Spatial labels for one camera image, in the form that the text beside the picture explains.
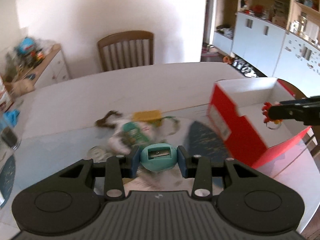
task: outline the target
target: chair backrest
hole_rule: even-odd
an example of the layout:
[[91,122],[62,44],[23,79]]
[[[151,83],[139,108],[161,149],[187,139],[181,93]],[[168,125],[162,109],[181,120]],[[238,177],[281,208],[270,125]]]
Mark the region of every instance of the chair backrest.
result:
[[128,31],[98,41],[104,71],[153,65],[153,33]]

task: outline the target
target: yellow sponge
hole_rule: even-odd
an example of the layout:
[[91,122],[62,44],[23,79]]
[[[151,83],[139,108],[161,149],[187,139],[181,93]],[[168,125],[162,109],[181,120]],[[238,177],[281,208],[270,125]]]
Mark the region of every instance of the yellow sponge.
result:
[[143,112],[135,112],[132,116],[132,121],[156,123],[157,126],[160,126],[161,122],[159,122],[159,120],[161,118],[162,118],[162,115],[159,110],[143,111]]

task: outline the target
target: red box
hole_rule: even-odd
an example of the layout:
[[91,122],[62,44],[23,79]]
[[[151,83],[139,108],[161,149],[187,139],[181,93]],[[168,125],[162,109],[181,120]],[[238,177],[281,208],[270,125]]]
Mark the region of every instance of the red box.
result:
[[223,80],[214,85],[207,115],[230,154],[258,168],[296,145],[310,129],[295,120],[284,120],[278,130],[264,124],[263,104],[287,100],[294,97],[276,78]]

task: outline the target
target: pencil sharpener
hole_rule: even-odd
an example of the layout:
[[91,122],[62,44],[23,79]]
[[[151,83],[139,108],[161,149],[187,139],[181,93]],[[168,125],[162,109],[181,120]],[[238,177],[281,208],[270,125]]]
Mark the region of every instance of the pencil sharpener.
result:
[[140,162],[149,171],[170,170],[178,162],[177,149],[167,143],[150,145],[141,152]]

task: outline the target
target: blue cloth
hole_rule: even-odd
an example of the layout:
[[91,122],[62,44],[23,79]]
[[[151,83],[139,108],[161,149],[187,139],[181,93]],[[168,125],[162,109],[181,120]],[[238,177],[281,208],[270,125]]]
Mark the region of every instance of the blue cloth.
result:
[[15,127],[18,122],[18,115],[20,111],[18,109],[14,109],[13,111],[7,111],[3,114],[5,120],[10,124],[12,127]]

